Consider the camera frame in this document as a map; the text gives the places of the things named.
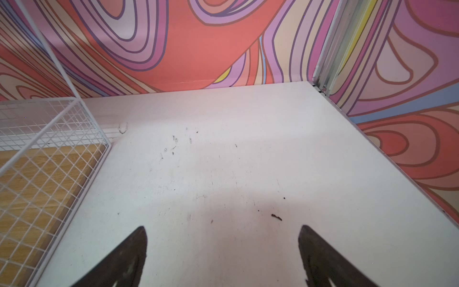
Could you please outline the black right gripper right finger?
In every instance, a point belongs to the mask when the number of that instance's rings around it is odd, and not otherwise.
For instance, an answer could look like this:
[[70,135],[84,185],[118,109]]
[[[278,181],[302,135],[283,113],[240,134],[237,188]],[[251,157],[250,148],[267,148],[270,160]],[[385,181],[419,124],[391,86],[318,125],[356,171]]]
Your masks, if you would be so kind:
[[376,284],[343,257],[310,226],[298,236],[309,287],[375,287]]

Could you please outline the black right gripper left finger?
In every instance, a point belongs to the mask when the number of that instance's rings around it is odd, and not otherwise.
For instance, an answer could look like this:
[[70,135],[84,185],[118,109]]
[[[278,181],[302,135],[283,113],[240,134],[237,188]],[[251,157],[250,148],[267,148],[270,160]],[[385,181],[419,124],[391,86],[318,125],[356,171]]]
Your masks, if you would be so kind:
[[140,226],[73,287],[137,287],[147,258],[148,238]]

